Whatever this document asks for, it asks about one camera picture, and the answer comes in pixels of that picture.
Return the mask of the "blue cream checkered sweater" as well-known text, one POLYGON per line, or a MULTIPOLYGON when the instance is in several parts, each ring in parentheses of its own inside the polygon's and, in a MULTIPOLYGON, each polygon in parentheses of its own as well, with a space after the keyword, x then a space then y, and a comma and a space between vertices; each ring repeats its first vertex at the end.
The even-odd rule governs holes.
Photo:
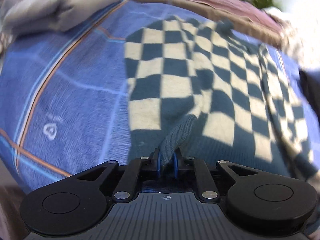
POLYGON ((301 101, 264 44, 237 38, 230 22, 171 16, 126 39, 129 159, 176 150, 310 181, 301 101))

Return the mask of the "blue patterned bed sheet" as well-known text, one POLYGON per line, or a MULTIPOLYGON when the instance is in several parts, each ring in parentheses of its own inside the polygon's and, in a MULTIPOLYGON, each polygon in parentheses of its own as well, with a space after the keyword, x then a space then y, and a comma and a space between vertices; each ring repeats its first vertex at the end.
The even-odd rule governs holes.
POLYGON ((1 73, 1 158, 27 192, 131 149, 124 45, 129 35, 177 16, 178 7, 124 0, 66 33, 18 38, 1 73))

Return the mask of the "brown bed with mauve cover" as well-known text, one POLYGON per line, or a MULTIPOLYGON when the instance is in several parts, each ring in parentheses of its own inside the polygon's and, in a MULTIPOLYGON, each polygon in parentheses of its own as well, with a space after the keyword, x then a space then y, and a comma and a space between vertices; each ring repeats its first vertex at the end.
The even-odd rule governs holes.
POLYGON ((142 3, 171 3, 209 20, 230 20, 234 30, 278 49, 282 47, 282 28, 264 11, 240 0, 135 0, 142 3))

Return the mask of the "white folded garment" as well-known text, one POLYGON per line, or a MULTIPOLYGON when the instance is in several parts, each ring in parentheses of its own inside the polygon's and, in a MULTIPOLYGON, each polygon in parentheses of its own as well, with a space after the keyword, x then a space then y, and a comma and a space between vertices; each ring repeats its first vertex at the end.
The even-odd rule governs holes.
POLYGON ((1 31, 14 36, 65 32, 120 0, 1 0, 1 31))

